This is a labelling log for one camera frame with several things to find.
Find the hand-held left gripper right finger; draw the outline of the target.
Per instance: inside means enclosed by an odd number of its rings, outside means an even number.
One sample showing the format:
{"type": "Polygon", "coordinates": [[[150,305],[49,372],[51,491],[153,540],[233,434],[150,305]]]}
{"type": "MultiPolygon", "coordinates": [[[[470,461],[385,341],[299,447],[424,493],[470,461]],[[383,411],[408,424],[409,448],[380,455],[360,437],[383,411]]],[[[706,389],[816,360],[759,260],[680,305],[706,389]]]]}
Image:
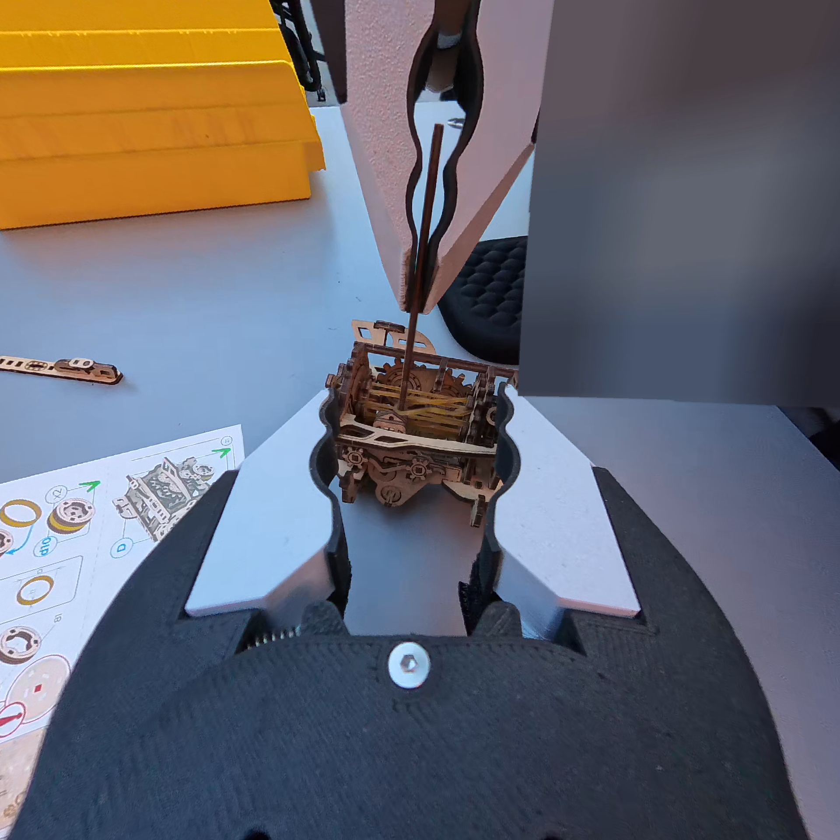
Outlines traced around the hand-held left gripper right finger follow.
{"type": "Polygon", "coordinates": [[[520,467],[497,497],[496,592],[517,607],[526,636],[557,634],[567,608],[634,617],[639,603],[591,461],[515,389],[506,395],[520,467]]]}

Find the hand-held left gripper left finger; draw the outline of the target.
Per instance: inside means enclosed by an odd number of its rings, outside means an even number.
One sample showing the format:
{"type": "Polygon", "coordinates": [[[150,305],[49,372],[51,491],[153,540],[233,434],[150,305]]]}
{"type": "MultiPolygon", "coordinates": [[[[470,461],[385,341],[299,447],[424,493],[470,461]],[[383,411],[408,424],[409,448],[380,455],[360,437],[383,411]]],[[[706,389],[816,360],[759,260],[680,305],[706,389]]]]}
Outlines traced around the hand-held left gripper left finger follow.
{"type": "Polygon", "coordinates": [[[315,459],[332,441],[322,416],[332,395],[321,390],[242,463],[186,600],[189,616],[257,608],[272,627],[293,627],[336,590],[329,552],[342,522],[315,459]]]}

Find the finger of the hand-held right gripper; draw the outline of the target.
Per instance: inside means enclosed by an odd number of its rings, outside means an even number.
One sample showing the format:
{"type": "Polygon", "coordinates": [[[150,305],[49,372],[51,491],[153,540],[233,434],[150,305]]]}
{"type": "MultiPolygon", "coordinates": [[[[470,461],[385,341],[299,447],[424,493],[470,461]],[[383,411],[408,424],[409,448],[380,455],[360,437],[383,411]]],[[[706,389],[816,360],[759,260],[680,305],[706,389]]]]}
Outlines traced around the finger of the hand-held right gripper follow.
{"type": "Polygon", "coordinates": [[[409,81],[433,20],[433,1],[345,3],[343,121],[381,262],[405,310],[410,307],[406,283],[416,246],[406,208],[417,165],[409,81]]]}
{"type": "Polygon", "coordinates": [[[424,311],[454,282],[533,150],[553,1],[478,2],[465,48],[479,61],[479,105],[444,168],[444,211],[432,236],[424,311]]]}

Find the wooden gear model vehicle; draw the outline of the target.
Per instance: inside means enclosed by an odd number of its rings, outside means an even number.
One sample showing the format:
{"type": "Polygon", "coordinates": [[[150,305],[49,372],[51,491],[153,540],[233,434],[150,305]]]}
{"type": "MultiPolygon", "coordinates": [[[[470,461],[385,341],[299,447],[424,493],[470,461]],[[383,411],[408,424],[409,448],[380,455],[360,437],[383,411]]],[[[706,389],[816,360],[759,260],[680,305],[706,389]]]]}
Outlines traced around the wooden gear model vehicle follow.
{"type": "Polygon", "coordinates": [[[352,321],[354,344],[327,386],[339,398],[337,434],[342,499],[351,503],[365,480],[385,507],[405,504],[442,485],[471,504],[480,525],[499,491],[497,384],[516,377],[507,366],[448,359],[415,334],[413,366],[400,403],[407,331],[384,321],[352,321]]]}

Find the thin wooden stick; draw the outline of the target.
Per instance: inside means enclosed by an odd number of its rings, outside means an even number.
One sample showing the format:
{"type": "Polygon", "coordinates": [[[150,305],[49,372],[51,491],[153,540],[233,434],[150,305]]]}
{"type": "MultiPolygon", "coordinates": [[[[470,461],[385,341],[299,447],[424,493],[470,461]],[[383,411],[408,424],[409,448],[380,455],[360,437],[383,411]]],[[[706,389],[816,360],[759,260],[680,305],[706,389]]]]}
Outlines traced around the thin wooden stick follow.
{"type": "Polygon", "coordinates": [[[427,264],[428,241],[433,215],[434,197],[436,192],[439,158],[443,142],[444,129],[445,127],[442,123],[435,124],[428,157],[427,178],[423,201],[422,224],[418,236],[416,264],[413,273],[413,302],[411,306],[411,317],[409,319],[408,324],[406,350],[403,360],[401,390],[399,401],[397,404],[397,410],[400,413],[405,410],[410,374],[413,368],[413,352],[417,330],[417,318],[424,306],[425,301],[424,273],[427,264]]]}

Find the model assembly instruction booklet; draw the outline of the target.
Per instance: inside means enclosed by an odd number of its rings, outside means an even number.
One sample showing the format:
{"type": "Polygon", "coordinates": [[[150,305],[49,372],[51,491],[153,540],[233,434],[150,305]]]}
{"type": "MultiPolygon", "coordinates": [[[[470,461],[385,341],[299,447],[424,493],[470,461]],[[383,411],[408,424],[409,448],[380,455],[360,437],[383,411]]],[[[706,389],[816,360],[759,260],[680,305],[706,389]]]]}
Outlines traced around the model assembly instruction booklet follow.
{"type": "Polygon", "coordinates": [[[241,427],[231,426],[2,484],[2,837],[92,629],[145,556],[243,454],[241,427]]]}

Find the perforated wooden strip part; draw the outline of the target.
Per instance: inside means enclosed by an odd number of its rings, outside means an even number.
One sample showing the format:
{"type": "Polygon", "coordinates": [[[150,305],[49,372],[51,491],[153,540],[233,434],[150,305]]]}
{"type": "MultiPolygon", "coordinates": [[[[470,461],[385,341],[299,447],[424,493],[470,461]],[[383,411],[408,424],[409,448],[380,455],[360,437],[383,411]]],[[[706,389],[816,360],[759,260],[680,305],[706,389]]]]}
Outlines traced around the perforated wooden strip part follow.
{"type": "Polygon", "coordinates": [[[112,364],[82,358],[48,362],[6,355],[1,357],[0,363],[2,371],[58,377],[79,382],[116,385],[123,378],[123,373],[112,364]]]}

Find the yellow plastic storage bin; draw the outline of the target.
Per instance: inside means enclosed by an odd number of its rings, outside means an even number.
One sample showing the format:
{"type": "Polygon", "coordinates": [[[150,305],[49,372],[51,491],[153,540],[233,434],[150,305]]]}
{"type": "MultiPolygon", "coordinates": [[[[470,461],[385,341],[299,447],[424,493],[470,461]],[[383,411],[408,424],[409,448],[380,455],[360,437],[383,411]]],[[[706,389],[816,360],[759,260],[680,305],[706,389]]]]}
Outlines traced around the yellow plastic storage bin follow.
{"type": "Polygon", "coordinates": [[[2,2],[2,229],[310,197],[268,2],[2,2]]]}

